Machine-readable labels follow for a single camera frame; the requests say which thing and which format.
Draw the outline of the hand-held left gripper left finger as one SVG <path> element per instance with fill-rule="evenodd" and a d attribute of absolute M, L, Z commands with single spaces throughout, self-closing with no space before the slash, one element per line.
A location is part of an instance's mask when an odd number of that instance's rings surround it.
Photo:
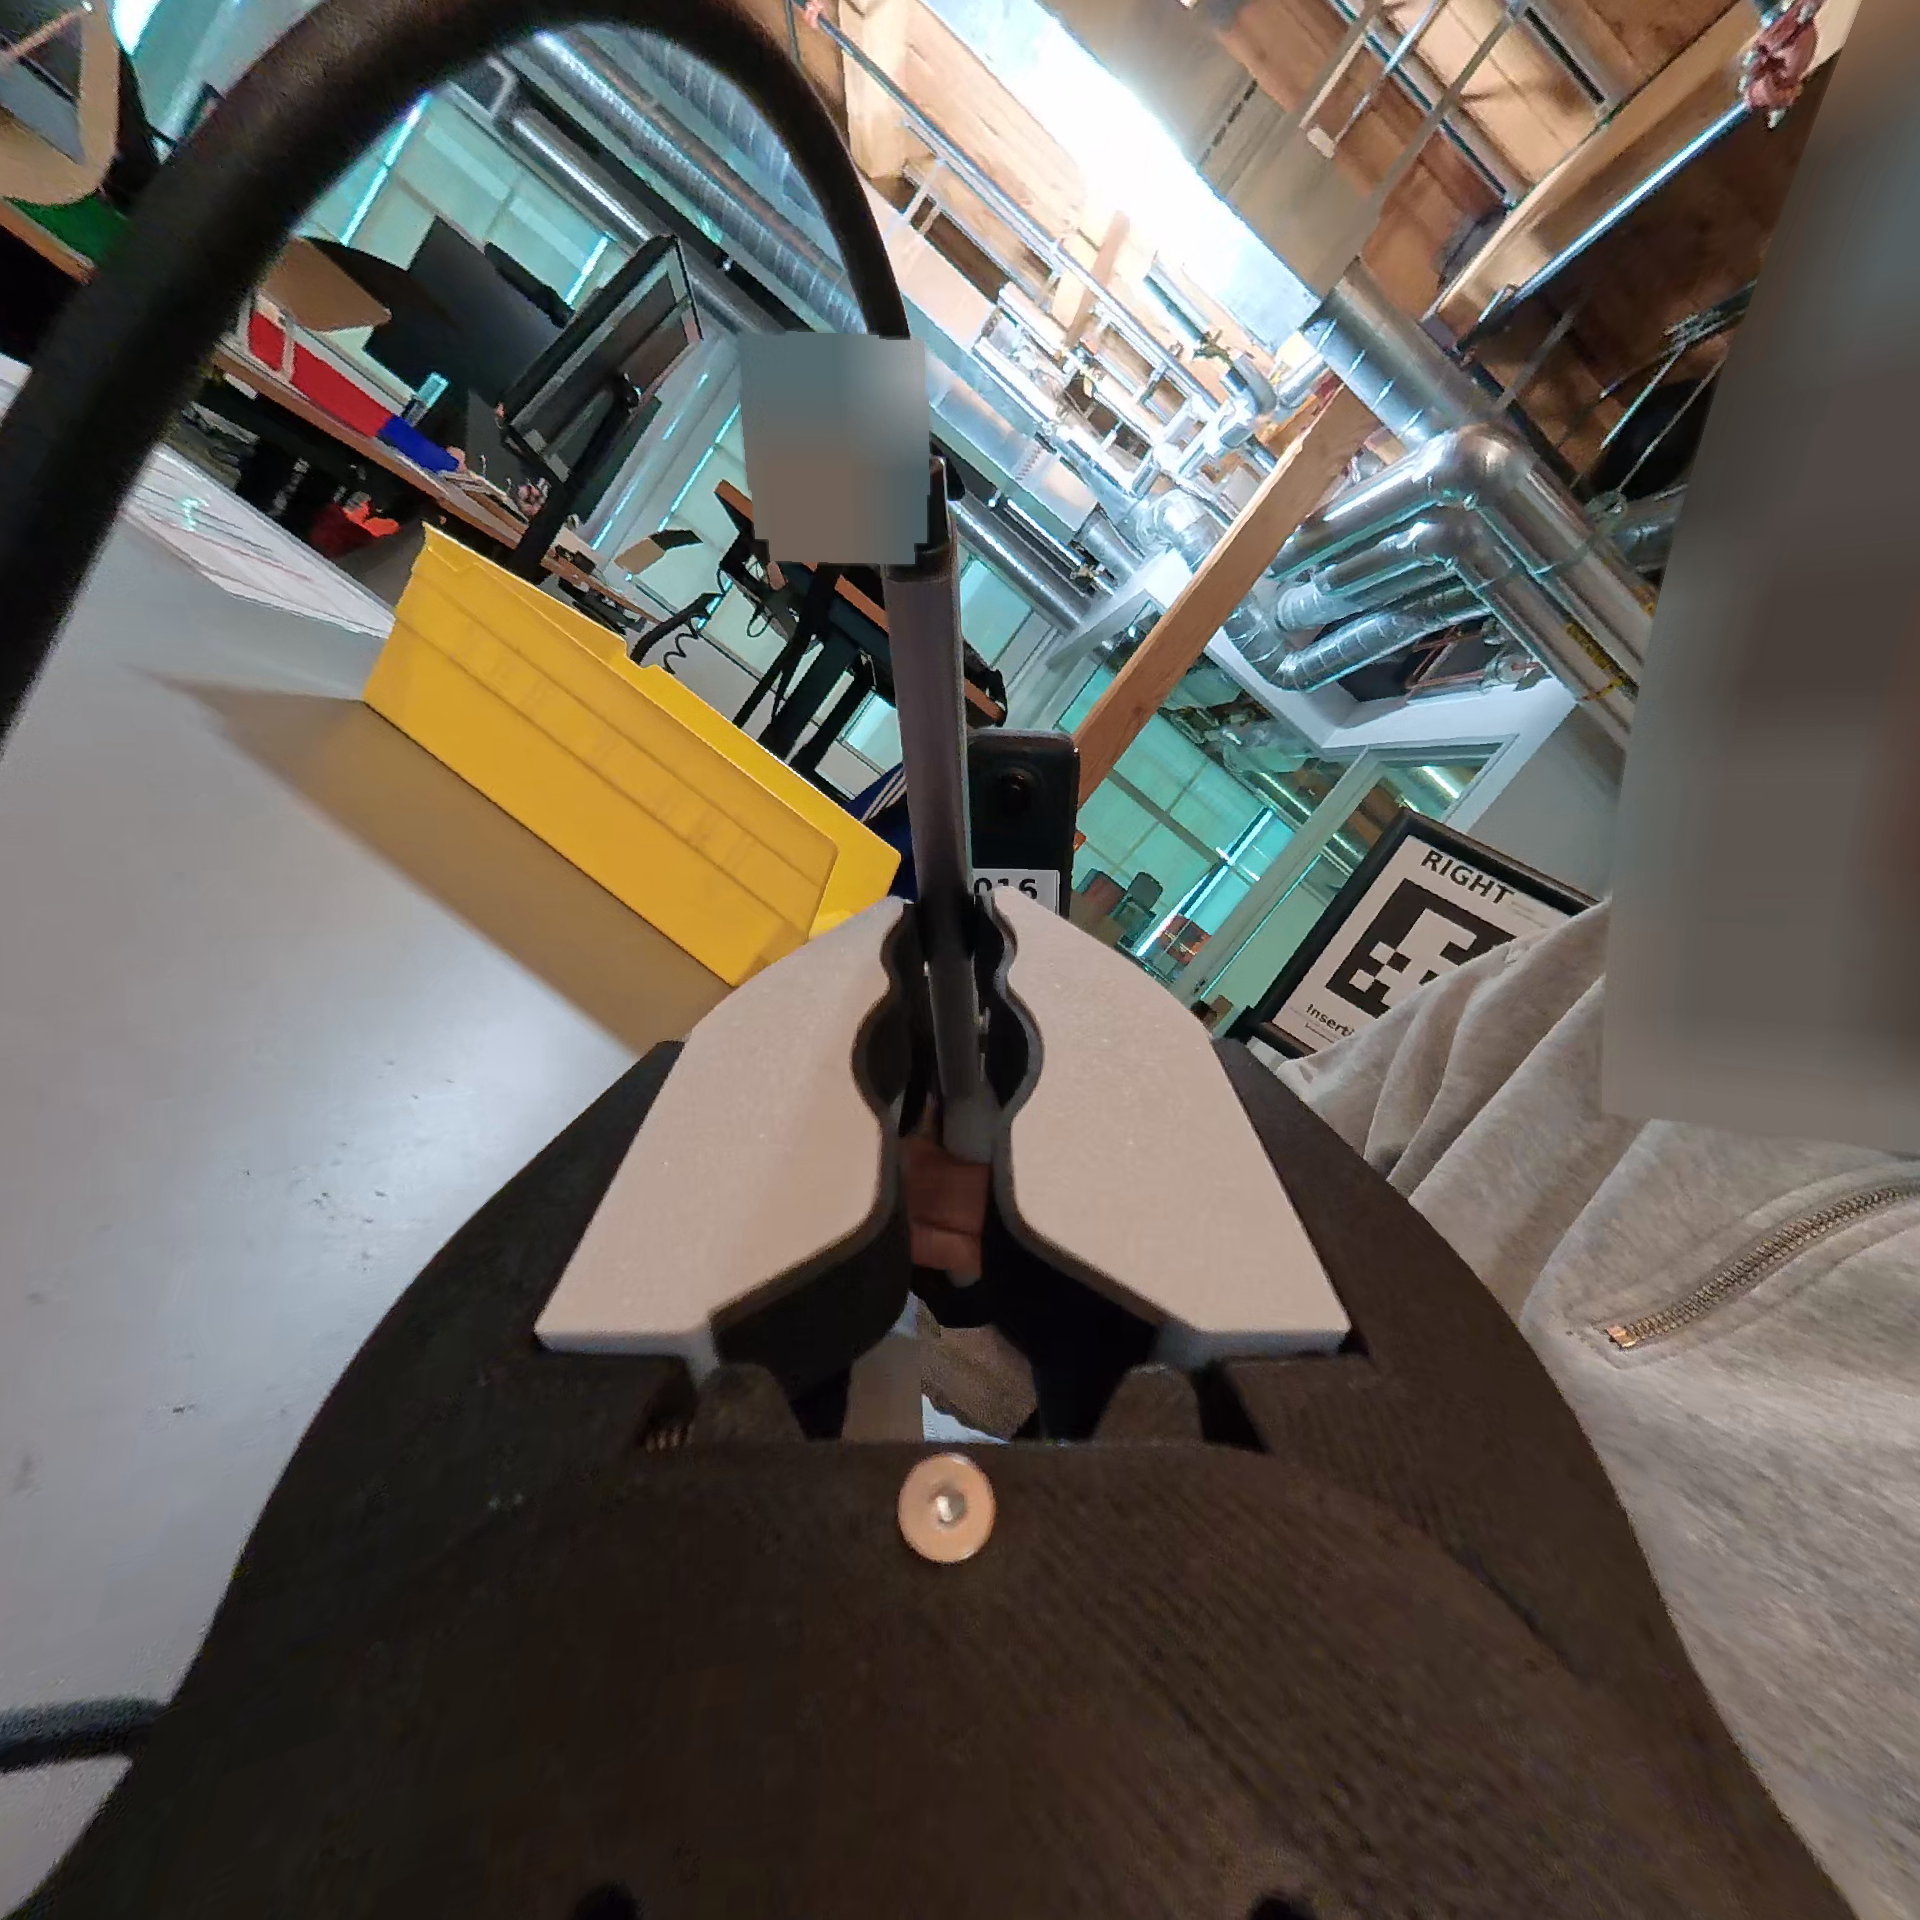
<path fill-rule="evenodd" d="M 882 899 L 695 1025 L 535 1321 L 550 1354 L 756 1365 L 916 1429 L 897 1123 L 916 930 Z"/>

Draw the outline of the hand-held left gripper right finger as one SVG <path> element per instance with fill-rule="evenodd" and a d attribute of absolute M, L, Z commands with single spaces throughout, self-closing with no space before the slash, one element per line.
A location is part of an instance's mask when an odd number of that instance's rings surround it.
<path fill-rule="evenodd" d="M 1209 1033 L 1021 893 L 978 900 L 991 1090 L 985 1282 L 1045 1434 L 1159 1365 L 1334 1355 L 1352 1321 Z"/>

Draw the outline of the person's right hand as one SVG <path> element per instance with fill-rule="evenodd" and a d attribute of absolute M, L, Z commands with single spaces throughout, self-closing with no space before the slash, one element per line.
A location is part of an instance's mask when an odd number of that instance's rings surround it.
<path fill-rule="evenodd" d="M 914 1266 L 974 1284 L 980 1279 L 991 1169 L 957 1159 L 932 1137 L 901 1141 L 901 1165 Z"/>

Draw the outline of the wooden beam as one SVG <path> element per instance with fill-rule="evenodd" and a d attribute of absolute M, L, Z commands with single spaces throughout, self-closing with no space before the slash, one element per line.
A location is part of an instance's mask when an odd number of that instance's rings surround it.
<path fill-rule="evenodd" d="M 1334 375 L 1324 372 L 1313 408 L 1262 480 L 1247 508 L 1215 540 L 1170 610 L 1144 636 L 1072 735 L 1079 755 L 1079 804 L 1085 804 L 1127 748 L 1206 652 L 1285 543 L 1332 490 L 1378 421 Z"/>

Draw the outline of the wood-edged standing desk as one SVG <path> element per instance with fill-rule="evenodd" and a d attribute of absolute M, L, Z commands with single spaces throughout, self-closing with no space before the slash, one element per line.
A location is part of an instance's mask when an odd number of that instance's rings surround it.
<path fill-rule="evenodd" d="M 730 523 L 718 580 L 738 589 L 756 621 L 781 642 L 734 714 L 734 728 L 746 730 L 762 714 L 760 748 L 815 777 L 830 746 L 868 700 L 895 701 L 879 577 L 872 567 L 781 567 L 756 537 L 745 492 L 722 480 L 713 499 Z"/>

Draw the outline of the black framed marker sign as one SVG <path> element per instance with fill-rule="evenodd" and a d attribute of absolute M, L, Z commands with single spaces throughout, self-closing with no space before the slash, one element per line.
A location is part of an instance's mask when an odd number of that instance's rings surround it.
<path fill-rule="evenodd" d="M 1590 906 L 1561 881 L 1402 807 L 1228 1037 L 1300 1060 Z"/>

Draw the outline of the yellow plastic bin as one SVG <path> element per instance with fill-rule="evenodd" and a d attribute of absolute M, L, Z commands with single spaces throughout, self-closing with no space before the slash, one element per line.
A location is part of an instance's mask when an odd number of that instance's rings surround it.
<path fill-rule="evenodd" d="M 658 665 L 424 531 L 362 701 L 728 987 L 901 856 Z"/>

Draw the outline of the silver ventilation ducts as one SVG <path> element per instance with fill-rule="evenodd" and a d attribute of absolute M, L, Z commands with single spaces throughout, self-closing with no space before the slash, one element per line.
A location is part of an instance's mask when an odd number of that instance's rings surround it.
<path fill-rule="evenodd" d="M 1257 688 L 1310 692 L 1482 618 L 1625 741 L 1687 483 L 1578 501 L 1362 260 L 1303 333 L 1401 456 L 1280 543 L 1262 564 L 1280 592 L 1232 659 Z"/>

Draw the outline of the black computer monitor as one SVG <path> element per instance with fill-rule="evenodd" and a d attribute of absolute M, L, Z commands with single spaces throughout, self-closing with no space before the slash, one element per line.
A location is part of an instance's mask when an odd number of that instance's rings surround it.
<path fill-rule="evenodd" d="M 500 433 L 554 490 L 590 492 L 625 460 L 641 411 L 702 324 L 674 236 L 640 248 L 516 372 Z"/>

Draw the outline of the person's grey hoodie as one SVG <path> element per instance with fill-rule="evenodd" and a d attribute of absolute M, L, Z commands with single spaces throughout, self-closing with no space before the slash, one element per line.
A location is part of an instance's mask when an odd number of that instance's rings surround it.
<path fill-rule="evenodd" d="M 1914 1159 L 1606 1114 L 1608 909 L 1270 1067 L 1543 1357 L 1841 1899 L 1917 1916 Z"/>

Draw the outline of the white paper sheet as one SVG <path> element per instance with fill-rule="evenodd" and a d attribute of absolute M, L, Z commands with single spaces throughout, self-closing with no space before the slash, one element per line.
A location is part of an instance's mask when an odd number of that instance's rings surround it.
<path fill-rule="evenodd" d="M 393 631 L 384 601 L 172 448 L 144 461 L 116 522 L 256 608 L 374 641 Z"/>

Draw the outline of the red plastic bin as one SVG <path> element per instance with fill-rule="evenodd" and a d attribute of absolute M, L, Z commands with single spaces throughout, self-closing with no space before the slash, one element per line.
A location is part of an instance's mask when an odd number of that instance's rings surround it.
<path fill-rule="evenodd" d="M 247 320 L 233 338 L 253 364 L 285 380 L 294 370 L 297 351 L 306 351 L 328 367 L 380 381 L 386 375 L 368 360 L 368 343 L 373 331 L 390 317 L 389 306 L 373 301 L 366 313 L 353 312 L 344 327 L 308 327 L 290 306 L 253 291 Z"/>

